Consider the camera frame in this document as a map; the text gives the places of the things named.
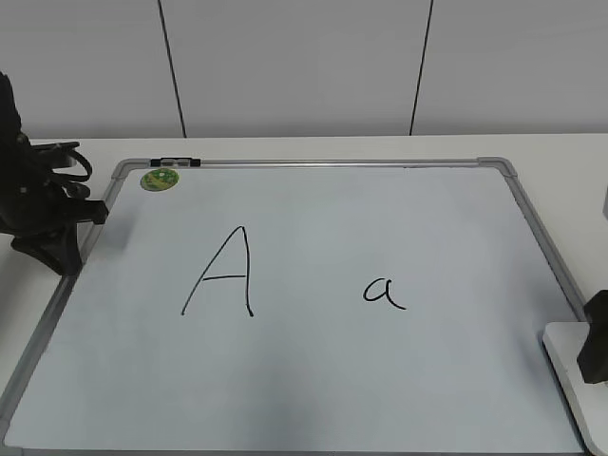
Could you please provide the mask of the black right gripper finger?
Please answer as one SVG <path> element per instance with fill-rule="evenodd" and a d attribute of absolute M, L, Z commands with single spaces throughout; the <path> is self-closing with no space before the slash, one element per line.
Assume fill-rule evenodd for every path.
<path fill-rule="evenodd" d="M 577 362 L 587 384 L 607 381 L 607 291 L 597 292 L 583 308 L 589 332 Z"/>

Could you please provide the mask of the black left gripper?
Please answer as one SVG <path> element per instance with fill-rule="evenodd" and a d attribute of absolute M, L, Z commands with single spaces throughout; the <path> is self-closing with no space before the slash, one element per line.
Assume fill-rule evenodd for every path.
<path fill-rule="evenodd" d="M 1 231 L 15 236 L 11 247 L 58 275 L 79 273 L 77 228 L 63 226 L 105 224 L 107 207 L 102 200 L 68 197 L 71 180 L 56 170 L 71 166 L 71 144 L 31 144 L 6 74 L 1 75 L 1 163 L 9 168 L 1 174 Z"/>

